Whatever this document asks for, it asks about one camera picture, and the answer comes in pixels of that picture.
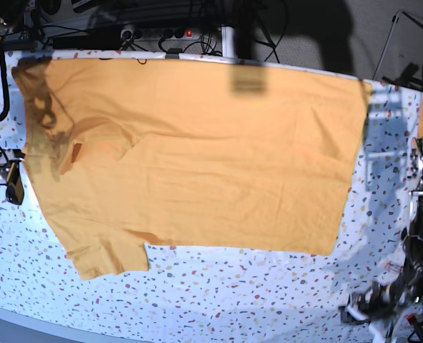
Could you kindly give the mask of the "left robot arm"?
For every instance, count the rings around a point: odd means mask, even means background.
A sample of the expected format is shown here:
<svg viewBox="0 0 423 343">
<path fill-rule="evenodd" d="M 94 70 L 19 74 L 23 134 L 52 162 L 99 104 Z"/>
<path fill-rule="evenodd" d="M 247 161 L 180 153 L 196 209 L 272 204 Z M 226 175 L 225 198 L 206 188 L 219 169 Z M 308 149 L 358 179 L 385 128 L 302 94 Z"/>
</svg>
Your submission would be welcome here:
<svg viewBox="0 0 423 343">
<path fill-rule="evenodd" d="M 423 342 L 423 93 L 417 133 L 409 150 L 409 223 L 402 231 L 404 265 L 397 278 L 386 285 L 372 282 L 363 292 L 349 296 L 341 307 L 345 324 L 365 324 L 374 342 L 395 342 L 395 329 L 408 323 L 408 342 Z"/>
</svg>

